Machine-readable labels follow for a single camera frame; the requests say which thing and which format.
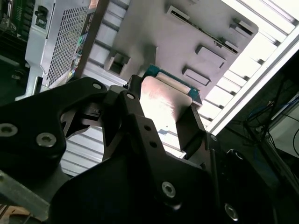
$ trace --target white metal panel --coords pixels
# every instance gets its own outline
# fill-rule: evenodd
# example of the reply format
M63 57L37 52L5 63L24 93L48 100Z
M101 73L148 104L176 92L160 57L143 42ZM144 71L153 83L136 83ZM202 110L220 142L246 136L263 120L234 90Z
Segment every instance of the white metal panel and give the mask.
M105 24L102 24L99 28L96 39L111 47L113 45L116 34L116 30L106 26Z
M246 80L242 77L238 76L237 74L233 73L232 71L228 70L224 77L228 80L232 81L233 83L236 83L239 86L244 86L246 84Z
M252 58L241 54L229 70L241 77L252 77L260 67L261 65Z
M258 32L242 54L248 55L256 61L259 59L266 61L276 48L277 46L270 42L266 36Z
M206 117L214 119L221 112L221 109L207 101L202 102L202 107L199 109L199 114Z
M283 18L277 11L273 10L269 5L267 5L262 0L241 0L247 6L249 6L254 11L262 14L264 18L276 25L278 28L282 29L286 33L291 33L295 28L293 24Z
M114 4L113 2L109 3L107 11L113 13L114 15L116 15L122 19L125 17L125 14L127 12L124 8Z
M230 81L229 79L223 77L219 80L219 82L217 83L217 86L223 88L224 90L228 91L228 92L235 92L237 93L241 87L237 84L235 84L234 82Z
M97 61L100 64L104 64L106 58L109 55L109 52L110 52L109 50L107 50L99 45L94 44L89 57L91 59Z
M257 39L254 40L255 42L251 43L241 54L241 57L243 58L240 58L239 62L235 62L230 68L230 71L224 75L224 77L239 84L242 88L206 128L214 135L219 133L219 131L299 49L299 26L295 27L290 34L287 34L278 28L278 24L275 24L277 18L271 18L272 22L269 22L269 20L266 19L266 14L259 9L256 9L257 11L255 11L242 2L242 0L222 1L255 22L259 27L259 35L263 35L266 39L262 39L262 36L257 36ZM271 2L270 0L255 0L251 1L250 4L257 4L260 1L269 4ZM285 4L285 1L284 3L282 3L282 1L274 2L278 6ZM298 8L297 3L295 2L289 1L286 4L292 8ZM298 21L292 17L295 17L295 15L291 13L291 11L288 11L286 7L279 8L271 5L271 8L276 11L277 17L284 17L289 23L298 24Z
M215 86L206 96L206 100L221 106L226 106L234 96L223 89Z
M104 21L119 28L121 26L122 18L115 16L113 13L107 11L104 15Z

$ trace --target blue cable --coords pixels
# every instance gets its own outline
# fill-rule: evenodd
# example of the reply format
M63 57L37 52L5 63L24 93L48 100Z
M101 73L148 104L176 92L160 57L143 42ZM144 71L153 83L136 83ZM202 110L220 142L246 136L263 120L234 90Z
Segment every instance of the blue cable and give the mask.
M296 103L297 101L299 101L298 97L295 98L292 102L287 103L287 104L282 104L282 105L280 105L279 107L284 107L284 106L287 106L287 105L292 105L292 104ZM265 108L267 108L267 107L268 107L268 106L260 106L260 107L258 107L258 108L256 108L256 109L254 109L254 110L249 114L248 118L251 118L253 115L259 113L261 110L263 110L263 109L265 109Z

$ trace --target black cable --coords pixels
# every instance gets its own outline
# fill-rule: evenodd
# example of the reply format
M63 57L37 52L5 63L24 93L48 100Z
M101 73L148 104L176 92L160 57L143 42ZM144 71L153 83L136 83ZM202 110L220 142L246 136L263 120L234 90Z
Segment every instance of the black cable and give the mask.
M27 216L27 218L24 220L24 222L23 222L22 224L26 224L27 221L28 221L30 218L31 218L31 214L29 214L29 215Z
M267 121L266 121L266 123L265 123L265 130L264 130L263 135L262 135L262 140L264 140L264 138L266 137L266 133L267 133L267 130L269 129L269 126L270 126L270 123L271 123L271 118L272 118L273 115L274 115L275 108L276 108L276 105L277 105L277 103L278 103L278 99L279 99L280 93L281 93L281 91L282 91L282 88L283 88L283 86L284 86L284 83L285 83L285 78L284 78L283 81L281 82L281 84L280 84L280 86L279 86L279 88L278 88L276 97L275 97L275 99L274 99L274 101L273 101L274 103L273 103L271 112L270 112L270 114L269 114L269 116L268 116L268 119L267 119Z
M288 117L288 118L292 118L293 120L299 122L299 120L297 120L297 119L295 119L295 118L293 118L293 117L291 117L291 116L289 116L289 115L287 115L287 114L282 113L282 115L284 115L284 116L286 116L286 117Z
M298 153L298 151L296 150L296 147L295 147L295 139L296 139L296 135L298 134L298 132L299 132L299 128L298 128L298 130L296 131L296 133L294 134L294 137L293 137L293 148L295 150L295 153L299 156L299 153Z

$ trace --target metal plate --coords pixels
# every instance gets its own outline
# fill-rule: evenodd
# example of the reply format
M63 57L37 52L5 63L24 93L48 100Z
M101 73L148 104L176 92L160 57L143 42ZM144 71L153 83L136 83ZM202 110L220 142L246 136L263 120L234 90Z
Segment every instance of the metal plate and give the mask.
M52 77L44 78L42 84L55 86L69 73L67 68L71 67L84 25L84 21L80 21L85 20L90 2L91 0L43 0L41 4L35 5L34 11L43 6L49 13L45 29L35 25L37 16L33 15L25 55L30 65L30 73L26 94L18 99L35 93L38 77L46 77L48 73L52 73Z
M207 33L237 44L238 55L218 47L213 39L191 25L167 15L169 5L190 16L189 20ZM244 38L233 32L229 27L234 18L250 24L255 33L250 38ZM189 0L132 0L113 49L131 58L125 74L121 76L129 80L132 74L138 74L140 68L148 63L147 47L157 47L156 65L161 69L190 82L182 73L187 67L211 80L208 86L200 87L201 98L204 99L257 31L255 24L219 0L201 0L197 4ZM200 45L224 58L226 63L221 68L211 67L211 64L196 54Z
M142 82L140 104L145 117L154 121L158 131L176 132L175 122L191 103L191 97L154 77L146 77Z

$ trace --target circuit board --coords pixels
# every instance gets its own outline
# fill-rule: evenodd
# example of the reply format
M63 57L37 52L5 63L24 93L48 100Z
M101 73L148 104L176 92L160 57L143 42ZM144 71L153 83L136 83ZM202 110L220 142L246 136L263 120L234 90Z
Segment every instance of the circuit board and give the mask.
M0 30L27 41L35 0L0 0L0 2Z

